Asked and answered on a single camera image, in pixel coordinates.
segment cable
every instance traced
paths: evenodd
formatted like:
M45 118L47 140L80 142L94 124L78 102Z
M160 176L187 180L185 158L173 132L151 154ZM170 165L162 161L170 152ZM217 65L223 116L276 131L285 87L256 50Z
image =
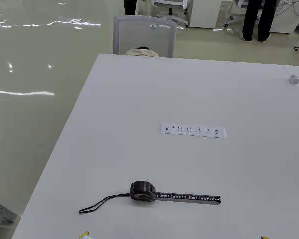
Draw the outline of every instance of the cable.
M278 5L277 10L282 10L282 9L284 9L284 7L285 7L286 5L288 5L288 4L290 4L290 6L288 6L285 10L283 10L283 11L280 12L279 14L275 15L275 17L280 16L281 14L283 14L284 12L286 12L287 10L289 10L289 8L291 8L291 7L292 7L293 10L294 10L294 14L295 14L296 16L299 16L299 15L296 13L296 9L295 9L295 4L296 4L296 3L299 3L299 0L296 0L296 1L291 0L291 2L286 2L286 0L284 0L284 3Z
M83 209L79 210L79 214L94 212L94 211L96 211L100 206L102 206L109 199L116 198L116 197L129 197L129 196L130 196L129 193L123 193L123 194L116 194L116 195L107 196L107 197L103 198L102 200L100 200L98 203L96 203L96 204L94 204L94 205L92 205L90 207L83 208Z

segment floor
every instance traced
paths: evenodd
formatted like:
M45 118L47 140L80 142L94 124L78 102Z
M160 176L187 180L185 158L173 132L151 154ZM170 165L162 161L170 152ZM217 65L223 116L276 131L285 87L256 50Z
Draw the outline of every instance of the floor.
M99 53L112 52L118 0L0 0L0 202L22 215ZM245 43L240 25L181 29L174 56L299 65L298 34ZM11 238L14 225L0 239Z

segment black pants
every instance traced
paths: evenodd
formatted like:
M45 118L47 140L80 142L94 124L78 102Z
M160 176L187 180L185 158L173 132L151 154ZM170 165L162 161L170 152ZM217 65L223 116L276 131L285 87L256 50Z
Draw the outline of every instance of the black pants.
M253 38L253 29L262 1L263 0L249 0L243 28L243 36L247 41L251 41ZM269 37L269 31L274 20L277 1L278 0L265 0L265 5L258 25L259 41L264 41Z
M136 0L124 0L125 15L134 15L136 7Z

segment electrical socket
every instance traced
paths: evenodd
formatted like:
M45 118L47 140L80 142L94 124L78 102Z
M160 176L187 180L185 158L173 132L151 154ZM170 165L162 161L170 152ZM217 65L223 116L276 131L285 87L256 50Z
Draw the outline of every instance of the electrical socket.
M202 136L212 138L226 138L226 130L218 127L180 125L172 123L162 123L160 132L167 134L180 134L190 136Z

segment white table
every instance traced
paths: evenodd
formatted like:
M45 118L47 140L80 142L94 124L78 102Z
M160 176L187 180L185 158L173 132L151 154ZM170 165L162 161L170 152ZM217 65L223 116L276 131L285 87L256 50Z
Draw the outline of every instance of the white table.
M14 239L299 238L299 67L99 55ZM224 127L167 135L161 122ZM129 198L148 180L220 206Z

